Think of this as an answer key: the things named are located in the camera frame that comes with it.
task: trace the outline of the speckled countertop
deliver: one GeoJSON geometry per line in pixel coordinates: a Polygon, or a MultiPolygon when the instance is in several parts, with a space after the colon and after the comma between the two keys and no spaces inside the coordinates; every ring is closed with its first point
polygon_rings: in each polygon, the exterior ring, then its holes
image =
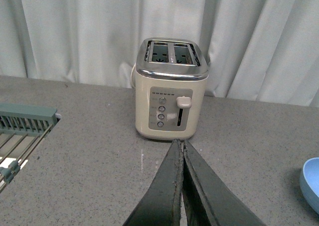
{"type": "MultiPolygon", "coordinates": [[[[170,146],[138,135],[132,89],[0,77],[0,102],[62,115],[0,194],[1,226],[120,226],[170,146]]],[[[190,142],[267,225],[319,225],[299,188],[319,109],[205,97],[190,142]]]]}

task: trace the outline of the curtain fold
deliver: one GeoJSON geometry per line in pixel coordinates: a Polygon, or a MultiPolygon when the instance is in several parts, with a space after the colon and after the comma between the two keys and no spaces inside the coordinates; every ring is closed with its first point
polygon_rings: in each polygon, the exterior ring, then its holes
{"type": "Polygon", "coordinates": [[[130,87],[141,42],[196,42],[206,94],[319,107],[318,0],[0,0],[0,74],[130,87]]]}

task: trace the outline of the round button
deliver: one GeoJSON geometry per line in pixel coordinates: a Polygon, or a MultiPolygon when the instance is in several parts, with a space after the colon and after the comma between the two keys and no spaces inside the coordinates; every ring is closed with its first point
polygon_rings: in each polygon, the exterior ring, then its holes
{"type": "Polygon", "coordinates": [[[160,98],[159,99],[160,104],[165,104],[166,103],[166,98],[160,98]]]}
{"type": "Polygon", "coordinates": [[[159,114],[159,115],[158,115],[158,118],[159,118],[160,120],[163,120],[164,117],[165,117],[165,116],[164,116],[163,114],[159,114]]]}
{"type": "Polygon", "coordinates": [[[165,107],[164,107],[164,106],[160,106],[160,107],[159,107],[159,111],[160,111],[160,112],[165,111],[165,107]]]}

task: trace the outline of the cream toaster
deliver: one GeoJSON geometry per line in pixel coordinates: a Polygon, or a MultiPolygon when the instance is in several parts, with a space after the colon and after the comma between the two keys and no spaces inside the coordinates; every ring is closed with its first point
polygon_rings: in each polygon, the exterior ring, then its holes
{"type": "Polygon", "coordinates": [[[148,38],[134,71],[137,131],[162,140],[194,135],[208,78],[198,46],[183,39],[148,38]]]}

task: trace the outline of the wire rack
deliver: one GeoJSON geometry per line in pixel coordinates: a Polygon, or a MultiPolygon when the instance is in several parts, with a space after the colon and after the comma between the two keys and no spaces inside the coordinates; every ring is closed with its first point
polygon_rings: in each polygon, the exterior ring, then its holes
{"type": "Polygon", "coordinates": [[[57,124],[56,109],[0,103],[0,193],[12,181],[33,150],[57,124]]]}

